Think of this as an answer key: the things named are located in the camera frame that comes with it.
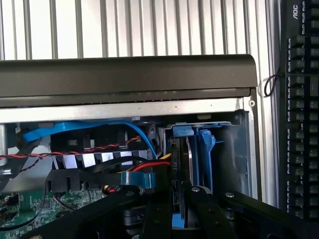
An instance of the motherboard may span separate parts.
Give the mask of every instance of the motherboard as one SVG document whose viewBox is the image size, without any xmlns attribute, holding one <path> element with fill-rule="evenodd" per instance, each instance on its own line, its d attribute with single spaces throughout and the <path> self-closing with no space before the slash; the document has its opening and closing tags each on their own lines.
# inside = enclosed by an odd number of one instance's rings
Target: motherboard
<svg viewBox="0 0 319 239">
<path fill-rule="evenodd" d="M 39 215 L 35 220 L 20 229 L 0 232 L 1 239 L 16 239 L 24 233 L 47 224 L 53 220 L 72 213 L 70 209 L 65 208 L 60 203 L 54 200 L 54 193 L 46 193 L 43 199 L 44 191 L 28 191 L 18 194 L 2 194 L 0 204 L 4 202 L 6 197 L 17 197 L 18 202 L 12 206 L 6 206 L 5 213 L 0 216 L 0 227 L 7 228 L 23 224 L 34 218 L 38 212 Z M 77 210 L 92 202 L 95 202 L 105 195 L 101 190 L 82 190 L 82 191 L 69 191 L 65 193 L 60 201 L 68 207 Z"/>
</svg>

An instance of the black keyboard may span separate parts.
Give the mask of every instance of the black keyboard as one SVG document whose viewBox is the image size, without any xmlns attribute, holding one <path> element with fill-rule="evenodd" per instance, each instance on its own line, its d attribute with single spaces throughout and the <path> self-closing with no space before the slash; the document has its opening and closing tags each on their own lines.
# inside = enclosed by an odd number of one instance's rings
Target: black keyboard
<svg viewBox="0 0 319 239">
<path fill-rule="evenodd" d="M 319 222 L 319 0 L 283 0 L 280 208 Z"/>
</svg>

